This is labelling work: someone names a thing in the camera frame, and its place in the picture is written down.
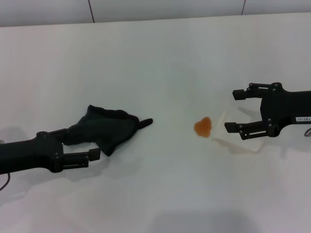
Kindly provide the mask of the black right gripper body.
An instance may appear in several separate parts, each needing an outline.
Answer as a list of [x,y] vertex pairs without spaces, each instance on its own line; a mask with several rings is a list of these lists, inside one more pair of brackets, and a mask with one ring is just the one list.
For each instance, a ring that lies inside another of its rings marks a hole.
[[268,136],[279,136],[289,125],[311,123],[311,92],[273,89],[261,100],[261,117]]

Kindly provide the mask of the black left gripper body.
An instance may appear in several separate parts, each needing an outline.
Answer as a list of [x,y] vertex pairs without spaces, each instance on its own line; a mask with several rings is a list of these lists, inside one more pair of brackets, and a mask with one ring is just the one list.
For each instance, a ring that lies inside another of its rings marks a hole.
[[63,170],[63,145],[48,133],[38,133],[31,140],[0,145],[0,173],[45,168],[52,173]]

